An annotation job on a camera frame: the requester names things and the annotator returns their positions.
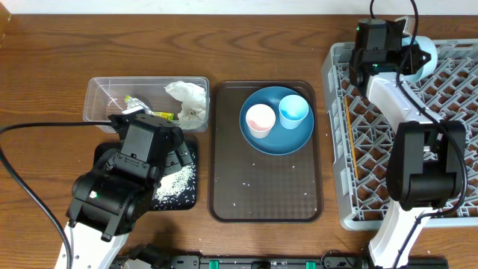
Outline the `pink cup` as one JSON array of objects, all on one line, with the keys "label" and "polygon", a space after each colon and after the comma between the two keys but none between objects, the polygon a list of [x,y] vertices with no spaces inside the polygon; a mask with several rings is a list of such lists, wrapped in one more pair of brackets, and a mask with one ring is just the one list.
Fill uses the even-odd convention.
[{"label": "pink cup", "polygon": [[275,123],[276,114],[268,105],[253,105],[246,112],[246,124],[255,138],[262,139],[268,136]]}]

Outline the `light blue bowl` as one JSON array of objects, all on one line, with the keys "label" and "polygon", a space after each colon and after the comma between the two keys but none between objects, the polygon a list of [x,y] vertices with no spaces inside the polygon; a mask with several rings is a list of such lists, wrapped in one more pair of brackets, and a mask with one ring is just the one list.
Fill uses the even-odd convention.
[{"label": "light blue bowl", "polygon": [[431,75],[438,64],[438,53],[431,39],[417,36],[412,47],[411,60],[403,68],[407,82],[417,82]]}]

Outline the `light blue cup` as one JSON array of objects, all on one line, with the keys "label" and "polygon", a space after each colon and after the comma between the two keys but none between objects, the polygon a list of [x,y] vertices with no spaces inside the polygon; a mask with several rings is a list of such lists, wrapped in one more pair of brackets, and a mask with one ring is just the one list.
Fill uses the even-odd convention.
[{"label": "light blue cup", "polygon": [[295,129],[308,116],[309,105],[300,95],[285,96],[279,103],[279,121],[285,129]]}]

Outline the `white paper napkin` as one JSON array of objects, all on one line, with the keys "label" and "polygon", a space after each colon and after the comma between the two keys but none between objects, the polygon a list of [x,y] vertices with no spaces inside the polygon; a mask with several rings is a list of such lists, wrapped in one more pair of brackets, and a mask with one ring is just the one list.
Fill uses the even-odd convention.
[{"label": "white paper napkin", "polygon": [[180,121],[204,121],[206,112],[206,92],[197,84],[176,81],[168,84],[165,91],[181,102],[178,114]]}]

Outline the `clear plastic bin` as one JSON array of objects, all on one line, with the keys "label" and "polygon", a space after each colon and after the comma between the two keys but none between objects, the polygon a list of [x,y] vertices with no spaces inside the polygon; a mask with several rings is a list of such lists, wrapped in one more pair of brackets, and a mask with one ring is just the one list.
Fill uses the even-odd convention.
[{"label": "clear plastic bin", "polygon": [[[205,90],[205,119],[198,118],[181,121],[178,115],[182,102],[168,94],[169,84],[183,81],[195,84]],[[86,122],[107,122],[111,114],[122,114],[130,105],[126,98],[138,99],[152,112],[170,113],[173,122],[179,124],[184,132],[204,132],[208,128],[209,80],[197,76],[130,76],[95,77],[90,79],[84,103],[83,120]]]}]

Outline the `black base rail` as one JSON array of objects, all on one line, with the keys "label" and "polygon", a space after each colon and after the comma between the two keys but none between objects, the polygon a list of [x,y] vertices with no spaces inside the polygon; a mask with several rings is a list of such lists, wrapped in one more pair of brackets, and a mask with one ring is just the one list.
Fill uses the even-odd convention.
[{"label": "black base rail", "polygon": [[325,256],[318,259],[266,258],[205,258],[199,256],[172,256],[162,265],[151,265],[141,259],[114,262],[111,268],[123,269],[344,269],[373,268],[362,257]]}]

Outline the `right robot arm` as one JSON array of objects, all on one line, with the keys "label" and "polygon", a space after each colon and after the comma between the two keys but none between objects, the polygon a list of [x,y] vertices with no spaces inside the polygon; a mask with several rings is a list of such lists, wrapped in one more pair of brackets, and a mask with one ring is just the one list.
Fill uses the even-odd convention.
[{"label": "right robot arm", "polygon": [[433,73],[438,53],[428,37],[407,37],[407,22],[359,20],[349,62],[350,83],[394,132],[385,175],[391,201],[368,244],[372,268],[407,268],[426,222],[446,214],[452,198],[458,202],[449,212],[455,212],[468,187],[464,125],[430,110],[409,86]]}]

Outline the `pile of white rice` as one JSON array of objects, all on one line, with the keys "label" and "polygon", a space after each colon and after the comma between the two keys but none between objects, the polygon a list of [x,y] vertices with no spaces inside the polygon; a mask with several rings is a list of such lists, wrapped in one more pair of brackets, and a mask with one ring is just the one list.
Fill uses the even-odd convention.
[{"label": "pile of white rice", "polygon": [[196,165],[189,164],[180,171],[165,176],[161,180],[161,186],[153,196],[158,202],[177,201],[182,194],[189,197],[188,191],[195,191],[196,187]]}]

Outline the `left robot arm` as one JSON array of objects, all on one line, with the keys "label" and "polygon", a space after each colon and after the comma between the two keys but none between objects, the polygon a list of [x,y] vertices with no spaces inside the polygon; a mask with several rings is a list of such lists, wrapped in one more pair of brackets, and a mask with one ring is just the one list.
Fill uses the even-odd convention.
[{"label": "left robot arm", "polygon": [[152,198],[170,166],[169,156],[185,152],[180,127],[161,117],[136,112],[109,116],[121,147],[106,150],[92,169],[72,187],[72,202],[64,228],[67,241],[60,249],[57,268],[123,268],[138,259],[162,268],[167,258],[155,261],[148,247],[121,256],[137,220],[150,210]]}]

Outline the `grey dishwasher rack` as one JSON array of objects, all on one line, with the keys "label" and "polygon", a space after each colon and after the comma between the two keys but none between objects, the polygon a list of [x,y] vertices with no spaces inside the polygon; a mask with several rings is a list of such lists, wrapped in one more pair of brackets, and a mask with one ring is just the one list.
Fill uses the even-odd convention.
[{"label": "grey dishwasher rack", "polygon": [[[477,225],[477,40],[437,40],[438,66],[412,84],[417,96],[447,120],[466,128],[468,187],[455,213],[428,222],[429,228]],[[394,133],[378,108],[350,84],[353,43],[332,45],[322,67],[326,112],[332,129],[333,173],[339,220],[347,230],[378,229],[388,208],[385,170]],[[348,100],[358,179],[351,156],[344,97]]]}]

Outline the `brown serving tray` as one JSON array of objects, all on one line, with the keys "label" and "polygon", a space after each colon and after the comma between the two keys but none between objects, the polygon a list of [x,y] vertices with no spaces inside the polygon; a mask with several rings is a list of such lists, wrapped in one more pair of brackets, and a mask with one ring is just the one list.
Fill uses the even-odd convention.
[{"label": "brown serving tray", "polygon": [[305,81],[226,81],[217,85],[208,207],[218,221],[309,223],[323,212],[315,119],[305,146],[288,155],[259,152],[240,130],[240,110],[246,99],[271,86],[303,95],[315,116],[314,89]]}]

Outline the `wooden chopstick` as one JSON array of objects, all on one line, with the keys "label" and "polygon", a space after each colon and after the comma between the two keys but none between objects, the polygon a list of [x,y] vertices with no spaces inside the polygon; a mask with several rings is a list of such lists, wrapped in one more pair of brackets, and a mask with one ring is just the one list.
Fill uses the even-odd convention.
[{"label": "wooden chopstick", "polygon": [[353,140],[353,131],[352,131],[352,126],[350,121],[349,105],[348,105],[348,100],[346,97],[344,97],[344,110],[345,110],[345,115],[347,119],[347,130],[348,130],[348,135],[350,139],[350,148],[351,148],[351,156],[353,161],[355,179],[359,179],[357,164],[356,164],[356,153],[355,153],[355,146],[354,146],[354,140]]}]

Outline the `black plastic tray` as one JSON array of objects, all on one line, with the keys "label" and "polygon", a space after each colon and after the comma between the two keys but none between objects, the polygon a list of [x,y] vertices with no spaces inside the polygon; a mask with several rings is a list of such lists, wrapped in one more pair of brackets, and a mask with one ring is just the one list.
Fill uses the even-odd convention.
[{"label": "black plastic tray", "polygon": [[[120,150],[121,148],[117,143],[102,143],[98,145],[95,150],[94,167],[98,169],[102,168],[104,166],[104,162],[101,161],[100,158],[102,156],[105,156],[106,159],[110,159],[112,157],[115,157],[115,155],[119,153]],[[196,165],[195,158],[192,158],[192,164]],[[98,188],[94,188],[92,192],[95,194],[95,196],[88,198],[88,202],[114,214],[120,212],[120,203],[116,201],[116,198],[114,197],[112,191],[101,191]],[[196,202],[196,191],[188,191],[187,194],[189,194],[189,197],[186,197],[185,194],[182,194],[177,201],[172,202],[158,202],[153,200],[152,198],[152,204],[150,206],[150,209],[152,211],[189,209]]]}]

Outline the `dark blue plate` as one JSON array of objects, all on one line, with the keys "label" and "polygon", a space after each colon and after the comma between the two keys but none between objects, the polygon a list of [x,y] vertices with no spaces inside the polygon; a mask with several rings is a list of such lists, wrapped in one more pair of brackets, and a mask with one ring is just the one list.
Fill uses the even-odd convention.
[{"label": "dark blue plate", "polygon": [[[244,102],[239,116],[240,130],[246,141],[259,152],[269,155],[288,155],[305,146],[314,130],[314,115],[311,106],[305,102],[302,106],[306,115],[295,129],[287,129],[280,123],[282,115],[281,101],[287,96],[305,98],[300,93],[287,87],[271,86],[255,91]],[[270,133],[257,138],[246,122],[246,113],[253,105],[267,105],[276,115],[276,122]]]}]

